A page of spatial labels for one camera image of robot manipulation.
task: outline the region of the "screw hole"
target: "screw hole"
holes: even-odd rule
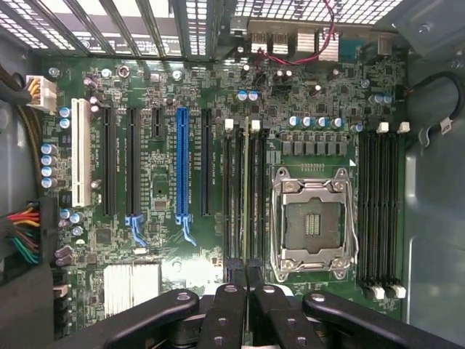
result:
[[[225,343],[224,337],[215,337],[214,341],[215,341],[215,345],[218,345],[218,346],[223,345]]]
[[[297,337],[297,344],[305,346],[307,345],[307,338],[305,337]]]

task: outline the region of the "white power connector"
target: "white power connector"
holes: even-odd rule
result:
[[[40,75],[26,75],[26,83],[31,79],[40,81],[41,97],[39,100],[33,100],[29,103],[28,107],[55,115],[57,112],[57,85]]]

